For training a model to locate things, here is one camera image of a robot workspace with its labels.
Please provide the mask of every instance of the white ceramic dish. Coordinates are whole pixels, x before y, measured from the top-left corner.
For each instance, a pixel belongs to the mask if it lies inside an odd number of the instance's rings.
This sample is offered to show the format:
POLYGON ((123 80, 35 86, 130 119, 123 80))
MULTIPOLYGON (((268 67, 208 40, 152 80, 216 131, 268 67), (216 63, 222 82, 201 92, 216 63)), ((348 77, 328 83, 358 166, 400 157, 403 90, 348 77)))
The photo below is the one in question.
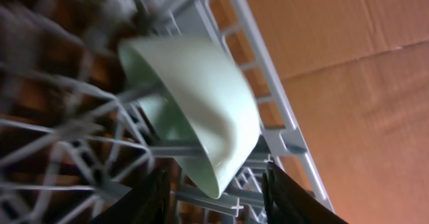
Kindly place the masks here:
POLYGON ((176 158, 209 197, 219 198, 255 147, 259 114, 235 63, 209 40, 136 38, 119 46, 128 83, 161 80, 168 93, 140 100, 164 139, 198 139, 206 156, 176 158))

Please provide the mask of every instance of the white bowl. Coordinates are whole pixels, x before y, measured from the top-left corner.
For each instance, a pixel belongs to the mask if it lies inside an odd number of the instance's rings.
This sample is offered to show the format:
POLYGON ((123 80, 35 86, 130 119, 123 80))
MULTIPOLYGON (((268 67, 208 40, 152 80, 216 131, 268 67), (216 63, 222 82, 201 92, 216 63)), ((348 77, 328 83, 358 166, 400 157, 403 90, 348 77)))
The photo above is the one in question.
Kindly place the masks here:
POLYGON ((135 38, 119 46, 131 86, 161 80, 168 93, 139 102, 163 139, 198 139, 206 156, 176 158, 209 197, 217 199, 259 137, 253 93, 235 63, 209 40, 135 38))

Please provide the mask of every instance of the plastic grid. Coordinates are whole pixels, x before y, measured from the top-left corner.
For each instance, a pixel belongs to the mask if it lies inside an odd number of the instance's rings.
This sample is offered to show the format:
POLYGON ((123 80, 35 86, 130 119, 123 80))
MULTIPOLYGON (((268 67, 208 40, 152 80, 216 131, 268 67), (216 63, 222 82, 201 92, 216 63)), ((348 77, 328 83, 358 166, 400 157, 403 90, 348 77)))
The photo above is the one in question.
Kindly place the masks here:
MULTIPOLYGON (((302 163, 314 187, 316 198, 322 204, 332 209, 329 199, 326 195, 326 191, 324 190, 324 187, 320 181, 320 177, 318 176, 317 170, 314 166, 314 162, 312 161, 311 155, 308 152, 308 148, 305 144, 302 134, 300 133, 296 119, 275 72, 272 61, 269 58, 260 33, 257 31, 257 27, 253 17, 251 16, 249 7, 245 0, 231 1, 235 6, 237 14, 239 15, 240 24, 222 32, 218 29, 217 23, 210 10, 210 6, 208 4, 209 0, 150 0, 150 2, 146 3, 146 5, 149 5, 149 10, 153 10, 158 14, 157 19, 159 27, 157 27, 157 30, 159 34, 206 34, 208 37, 211 37, 215 42, 220 44, 230 55, 231 53, 229 52, 225 37, 241 28, 245 30, 247 37, 251 42, 254 53, 257 56, 257 60, 255 62, 250 62, 249 64, 244 64, 241 66, 241 68, 243 70, 247 70, 254 67, 260 67, 263 70, 267 83, 270 86, 272 95, 258 98, 258 103, 271 100, 276 101, 280 109, 280 113, 285 120, 286 128, 284 129, 265 129, 263 125, 261 125, 261 132, 267 140, 272 157, 278 164, 281 165, 281 163, 278 161, 278 156, 286 154, 300 155, 302 163), (179 9, 183 4, 188 4, 187 8, 185 10, 182 9, 180 14, 176 15, 174 13, 175 10, 179 9), (194 32, 188 32, 189 28, 181 27, 182 25, 198 25, 198 27, 192 27, 191 31, 193 30, 194 32)), ((56 25, 54 22, 46 19, 45 17, 34 15, 27 11, 24 12, 21 16, 24 17, 25 20, 38 25, 44 30, 52 32, 57 36, 60 36, 76 44, 86 45, 86 42, 83 42, 80 38, 77 38, 76 36, 66 32, 59 25, 56 25)), ((102 52, 106 55, 110 54, 110 52, 104 52, 102 50, 99 52, 102 52)), ((114 193, 113 189, 109 185, 115 184, 115 182, 122 180, 134 168, 141 165, 142 163, 148 162, 149 164, 147 165, 147 168, 150 169, 153 165, 155 157, 171 158, 177 156, 178 153, 180 153, 181 156, 194 156, 195 154, 200 154, 201 150, 195 148, 195 145, 192 143, 181 143, 180 149, 177 148, 177 143, 173 142, 166 143, 167 146, 164 147, 149 147, 145 143, 141 131, 147 132, 147 126, 145 126, 145 121, 137 112, 135 100, 153 93, 154 91, 162 91, 162 85, 154 86, 150 89, 136 88, 116 96, 102 91, 99 88, 86 83, 88 80, 88 70, 91 68, 92 60, 92 55, 89 51, 86 51, 84 57, 82 58, 83 67, 80 69, 77 80, 67 78, 65 76, 50 75, 38 72, 32 68, 31 59, 26 60, 27 62, 18 62, 16 64, 17 67, 13 68, 10 68, 8 65, 6 65, 6 63, 0 64, 2 69, 9 73, 8 76, 11 76, 10 79, 6 80, 6 87, 3 88, 5 91, 3 92, 3 95, 8 96, 10 99, 14 100, 16 98, 16 94, 19 92, 19 87, 17 87, 19 86, 19 80, 17 80, 16 76, 24 76, 27 78, 44 81, 51 85, 56 85, 57 87, 72 89, 73 93, 71 94, 70 100, 68 101, 69 104, 67 104, 66 107, 67 116, 74 115, 76 106, 78 105, 82 94, 108 100, 108 102, 92 111, 89 111, 88 113, 85 113, 83 116, 67 121, 55 128, 21 123, 8 119, 0 119, 0 127, 2 125, 8 125, 46 133, 46 135, 43 137, 0 159, 0 168, 19 161, 41 148, 52 145, 52 142, 58 139, 62 140, 54 144, 54 147, 51 150, 50 164, 46 169, 43 185, 37 186, 12 183, 8 182, 4 178, 1 181, 0 187, 2 190, 2 195, 0 196, 0 201, 2 203, 3 211, 8 212, 7 215, 2 216, 9 216, 9 221, 12 223, 19 223, 20 221, 26 220, 39 220, 50 200, 50 193, 57 190, 87 190, 93 192, 92 195, 83 200, 67 215, 59 219, 58 223, 66 223, 89 206, 93 207, 93 216, 98 215, 101 211, 101 206, 106 199, 116 199, 123 194, 123 192, 114 193), (92 132, 99 131, 101 128, 100 125, 92 123, 94 119, 112 111, 115 111, 118 114, 118 124, 115 128, 115 136, 108 138, 89 135, 92 132), (137 140, 137 143, 128 142, 121 139, 124 129, 129 131, 134 136, 134 138, 137 140), (108 160, 105 163, 100 163, 95 155, 91 152, 90 147, 88 147, 88 140, 112 143, 113 148, 109 154, 108 160), (119 146, 136 148, 141 150, 142 154, 140 158, 136 159, 133 163, 125 167, 122 171, 120 171, 119 174, 116 176, 109 176, 107 172, 109 171, 111 164, 115 161, 115 158, 119 153, 119 146), (75 164, 87 178, 89 185, 53 185, 55 182, 54 179, 56 173, 58 173, 56 160, 58 160, 58 158, 60 158, 64 152, 67 152, 70 156, 72 156, 75 164), (40 195, 37 199, 35 207, 32 210, 27 207, 22 200, 20 200, 19 195, 14 191, 23 189, 40 190, 40 195), (10 207, 15 210, 16 215, 10 215, 10 207)), ((3 105, 2 108, 2 110, 7 112, 7 105, 3 105)), ((224 194, 219 200, 210 200, 204 198, 204 195, 201 194, 198 190, 192 189, 188 186, 183 186, 180 192, 176 193, 176 196, 178 197, 179 201, 188 201, 196 205, 200 205, 201 207, 220 211, 231 216, 238 215, 238 210, 242 208, 242 206, 239 204, 240 201, 241 204, 249 205, 251 207, 250 215, 255 221, 263 223, 265 222, 266 217, 262 209, 263 201, 261 202, 261 195, 258 194, 261 192, 261 190, 252 170, 254 170, 255 173, 260 173, 260 170, 265 168, 265 162, 268 159, 269 156, 264 151, 262 151, 262 154, 260 152, 252 153, 248 161, 246 161, 244 168, 242 168, 241 172, 234 179, 232 187, 227 190, 227 193, 229 193, 230 196, 224 194)))

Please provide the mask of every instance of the brown cardboard surface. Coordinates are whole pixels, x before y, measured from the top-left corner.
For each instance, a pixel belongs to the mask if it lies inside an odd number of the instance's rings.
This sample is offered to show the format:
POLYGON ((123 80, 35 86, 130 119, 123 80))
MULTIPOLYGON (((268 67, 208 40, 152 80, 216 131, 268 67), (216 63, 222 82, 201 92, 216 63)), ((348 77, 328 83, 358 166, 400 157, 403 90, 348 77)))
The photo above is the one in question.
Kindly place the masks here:
POLYGON ((429 0, 248 0, 280 78, 429 39, 429 0))
POLYGON ((429 218, 429 44, 283 82, 334 208, 351 223, 429 218))

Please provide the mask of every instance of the gray dish rack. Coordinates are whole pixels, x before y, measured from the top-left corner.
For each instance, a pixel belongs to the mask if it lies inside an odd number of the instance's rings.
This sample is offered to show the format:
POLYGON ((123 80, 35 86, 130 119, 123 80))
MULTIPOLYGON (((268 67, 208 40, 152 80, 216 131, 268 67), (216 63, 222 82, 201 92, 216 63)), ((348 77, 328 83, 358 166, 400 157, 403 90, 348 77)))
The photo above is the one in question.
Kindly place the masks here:
MULTIPOLYGON (((300 157, 312 185, 315 198, 333 211, 329 197, 246 0, 230 0, 239 18, 239 23, 225 30, 218 28, 215 17, 210 9, 209 1, 144 0, 144 5, 147 7, 147 10, 153 10, 157 14, 157 23, 155 24, 157 34, 206 36, 219 44, 230 56, 231 52, 226 43, 226 37, 239 30, 244 30, 253 50, 255 60, 241 64, 240 68, 243 71, 252 68, 261 69, 271 94, 258 97, 257 102, 258 104, 262 104, 274 101, 282 116, 285 127, 268 129, 261 122, 261 135, 265 138, 266 146, 256 147, 233 179, 230 188, 227 189, 220 199, 210 199, 197 188, 184 185, 184 175, 181 174, 180 183, 182 186, 173 193, 176 195, 176 211, 180 202, 183 201, 202 207, 205 210, 222 213, 223 223, 235 223, 235 217, 238 216, 239 210, 243 206, 249 206, 247 213, 249 218, 247 222, 265 223, 266 216, 263 210, 263 197, 257 177, 262 175, 266 167, 266 162, 269 160, 273 160, 278 166, 283 167, 280 162, 280 156, 287 155, 297 155, 300 157)), ((46 18, 37 16, 31 17, 28 20, 65 40, 84 45, 84 42, 80 38, 68 33, 46 18)), ((10 119, 0 119, 0 134, 4 126, 30 129, 44 133, 42 137, 0 159, 0 223, 21 223, 23 221, 41 223, 40 217, 48 208, 48 203, 54 191, 92 192, 88 198, 71 209, 65 216, 58 218, 57 223, 67 223, 88 208, 92 209, 92 216, 94 217, 101 212, 104 202, 114 201, 129 190, 128 187, 118 184, 118 182, 123 180, 136 167, 146 163, 146 168, 150 170, 153 167, 155 158, 192 156, 198 153, 198 150, 195 150, 193 145, 181 145, 179 148, 174 143, 163 147, 148 146, 141 133, 148 133, 149 130, 144 119, 139 114, 136 100, 154 91, 158 91, 159 88, 135 88, 118 95, 102 91, 96 86, 87 83, 88 71, 92 66, 92 60, 90 52, 86 52, 82 58, 83 67, 80 69, 78 79, 38 72, 32 68, 31 64, 18 64, 19 67, 10 68, 7 67, 6 63, 0 62, 0 67, 10 73, 5 79, 5 87, 2 92, 3 95, 8 96, 10 99, 17 98, 20 91, 18 76, 23 76, 47 82, 58 87, 73 89, 73 94, 69 96, 69 104, 67 104, 66 108, 66 111, 70 113, 75 111, 76 105, 82 99, 83 94, 106 101, 106 103, 96 109, 86 112, 80 117, 65 121, 53 128, 10 119), (117 124, 113 136, 99 137, 91 135, 92 132, 98 131, 101 127, 94 123, 94 119, 110 112, 116 112, 117 114, 117 124), (125 130, 131 133, 138 142, 123 140, 121 136, 125 130), (112 144, 111 152, 106 162, 102 163, 97 159, 88 145, 88 141, 109 142, 112 144), (4 167, 25 159, 36 151, 53 145, 54 142, 55 145, 50 151, 49 164, 46 168, 42 185, 12 182, 2 175, 1 169, 4 167), (138 149, 141 155, 134 162, 125 166, 119 173, 110 176, 108 174, 109 169, 116 160, 122 146, 138 149), (55 185, 59 171, 58 161, 64 153, 68 153, 72 157, 73 162, 87 179, 88 185, 55 185), (18 190, 38 190, 39 195, 35 205, 29 207, 20 197, 17 192, 18 190)), ((7 110, 7 103, 2 108, 2 110, 7 110)))

